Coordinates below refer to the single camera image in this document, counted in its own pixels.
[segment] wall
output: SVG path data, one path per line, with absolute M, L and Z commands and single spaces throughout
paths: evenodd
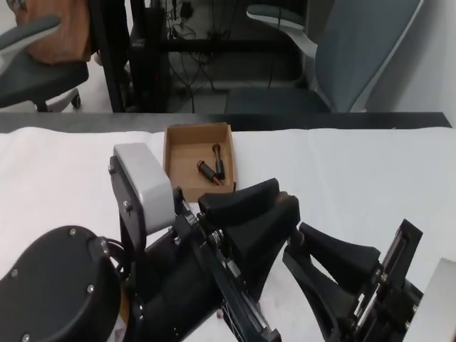
M 456 127 L 455 0 L 425 0 L 366 107 L 442 111 Z

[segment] desk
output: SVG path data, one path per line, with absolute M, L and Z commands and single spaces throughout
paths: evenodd
M 84 114 L 71 117 L 74 123 L 84 121 Z M 402 118 L 416 128 L 412 116 Z M 442 116 L 431 118 L 443 124 Z M 0 276 L 54 227 L 78 224 L 119 239 L 107 166 L 113 145 L 123 142 L 147 143 L 162 160 L 163 133 L 64 134 L 25 128 L 0 134 Z M 327 234 L 385 254 L 403 218 L 423 230 L 408 272 L 419 289 L 426 287 L 440 257 L 455 248 L 456 133 L 451 129 L 234 132 L 233 142 L 239 188 L 276 177 L 283 191 L 299 198 L 301 219 Z M 284 342 L 322 342 L 281 257 L 266 281 L 261 307 Z M 215 317 L 187 339 L 212 341 L 235 341 Z
M 338 113 L 303 115 L 0 113 L 0 133 L 37 127 L 67 133 L 163 132 L 169 125 L 226 122 L 233 131 L 286 129 L 416 129 L 451 127 L 442 113 Z

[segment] chair backrest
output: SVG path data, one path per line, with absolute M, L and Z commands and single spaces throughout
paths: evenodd
M 318 88 L 333 112 L 364 109 L 423 1 L 335 1 L 315 57 Z
M 56 32 L 59 27 L 59 17 L 49 15 L 16 26 L 0 35 L 0 75 L 9 67 L 17 53 L 34 41 Z

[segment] chair base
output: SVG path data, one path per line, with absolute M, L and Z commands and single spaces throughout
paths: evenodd
M 45 102 L 36 103 L 35 105 L 36 111 L 39 113 L 61 113 L 70 105 L 70 103 L 75 109 L 79 109 L 81 107 L 81 97 L 77 88 L 68 91 L 67 94 L 54 103 L 46 104 Z

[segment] chair seat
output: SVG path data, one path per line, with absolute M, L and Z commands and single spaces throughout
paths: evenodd
M 330 113 L 320 96 L 297 88 L 238 88 L 231 90 L 226 114 L 305 115 Z
M 44 103 L 88 79 L 87 63 L 47 66 L 22 51 L 0 76 L 0 108 L 24 101 Z

